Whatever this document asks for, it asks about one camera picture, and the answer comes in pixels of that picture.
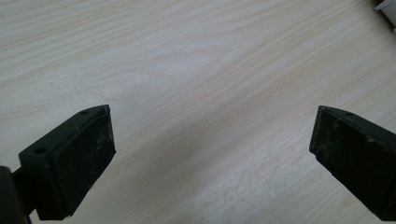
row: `wood grain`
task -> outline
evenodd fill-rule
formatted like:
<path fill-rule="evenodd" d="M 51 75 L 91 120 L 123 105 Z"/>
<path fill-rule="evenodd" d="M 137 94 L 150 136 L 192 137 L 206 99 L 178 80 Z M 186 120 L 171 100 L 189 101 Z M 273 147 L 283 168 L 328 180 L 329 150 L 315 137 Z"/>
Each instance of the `wood grain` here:
<path fill-rule="evenodd" d="M 374 6 L 1 1 L 0 164 L 110 104 L 118 153 L 63 223 L 379 223 L 308 152 L 319 105 L 396 132 Z"/>

